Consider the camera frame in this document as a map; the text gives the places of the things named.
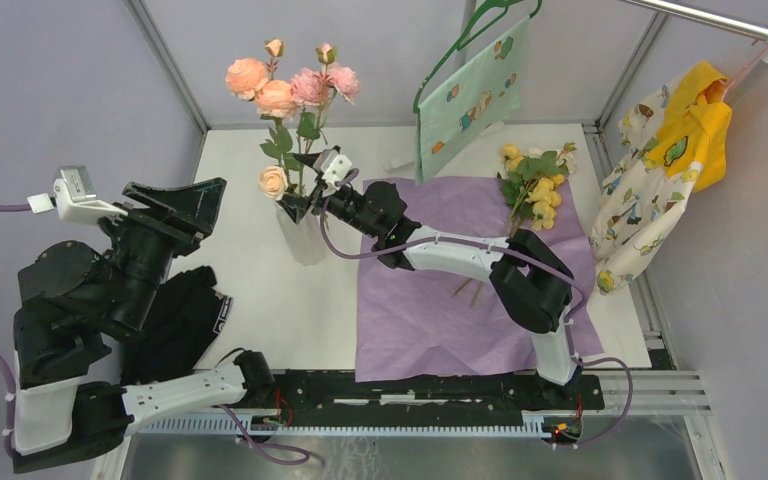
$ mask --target pink hanger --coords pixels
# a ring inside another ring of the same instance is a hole
[[[758,43],[758,40],[755,40],[754,42],[752,42],[752,45],[755,45],[756,43]],[[760,62],[762,58],[764,58],[764,55],[766,55],[767,52],[768,52],[768,41],[767,41],[767,45],[765,45],[764,48],[760,52],[758,52],[758,55],[755,55],[755,58],[750,60],[749,63],[744,65],[743,68],[741,68],[740,71],[737,72],[737,74],[735,74],[731,78],[731,80],[726,82],[726,88],[725,90],[723,90],[723,97],[722,97],[723,100],[725,100],[726,95],[728,94],[729,90],[731,90],[731,87],[733,87],[735,84],[743,80],[743,77],[746,76],[746,73],[749,72],[749,70],[751,70],[752,68],[754,68],[755,65],[758,62]]]

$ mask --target yellow shirt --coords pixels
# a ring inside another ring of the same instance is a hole
[[[720,181],[726,174],[726,131],[731,107],[722,102],[726,77],[703,61],[679,83],[664,111],[664,124],[655,137],[658,145],[646,154],[648,163],[659,164],[667,178],[698,175],[694,192]],[[691,162],[701,171],[688,170]]]

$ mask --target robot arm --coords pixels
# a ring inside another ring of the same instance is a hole
[[[225,188],[221,178],[161,190],[129,184],[146,208],[95,198],[84,167],[64,167],[54,182],[61,218],[98,225],[103,254],[78,241],[46,249],[19,272],[22,307],[14,317],[18,371],[13,468],[16,473],[102,455],[146,424],[217,404],[261,403],[274,379],[259,352],[188,377],[146,386],[83,383],[89,366],[117,341],[140,335],[171,260],[210,236]],[[29,199],[36,212],[54,206]]]
[[[283,202],[291,218],[301,220],[310,210],[317,214],[325,209],[364,235],[375,238],[374,251],[390,251],[378,257],[390,268],[437,270],[489,283],[511,320],[534,334],[540,377],[560,386],[569,386],[577,378],[580,367],[570,356],[560,321],[572,299],[570,285],[537,268],[523,273],[520,269],[526,265],[521,260],[490,250],[491,246],[514,250],[572,278],[572,272],[533,232],[520,230],[511,238],[441,232],[405,216],[407,205],[392,183],[374,182],[363,194],[345,185],[352,162],[340,153],[339,147],[320,154],[296,155],[296,159],[316,171],[317,184],[308,198],[295,197],[293,203],[294,197],[289,197],[289,201]],[[441,237],[478,242],[485,247],[433,242],[393,251],[419,239]]]

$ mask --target white table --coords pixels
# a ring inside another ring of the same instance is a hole
[[[234,304],[222,333],[198,367],[212,368],[231,349],[245,347],[262,351],[277,370],[354,370],[357,262],[330,253],[312,267],[293,260],[275,219],[275,207],[257,186],[258,174],[272,162],[258,147],[266,135],[265,125],[262,130],[207,135],[196,181],[223,177],[228,187],[213,236],[194,254],[176,260],[171,274],[210,265],[219,281],[217,289],[233,296]],[[383,162],[410,151],[414,128],[332,128],[327,135],[360,169],[354,183],[362,185],[365,179],[394,176],[383,171]],[[579,168],[570,177],[570,187],[587,232],[597,213],[599,185],[580,125],[506,126],[476,140],[441,175],[495,176],[501,167],[497,152],[504,143],[551,149],[569,141],[580,148],[576,152]],[[398,176],[412,175],[410,169],[398,172]],[[342,250],[359,251],[361,235],[355,230],[331,222],[329,232]],[[594,294],[587,311],[605,355],[621,358],[630,367],[651,367],[627,289],[608,297]]]

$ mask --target clear glass vase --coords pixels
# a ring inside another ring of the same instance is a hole
[[[276,203],[275,207],[275,219],[293,258],[305,266],[321,262],[328,247],[319,231],[319,219],[308,213],[295,223],[280,205]]]

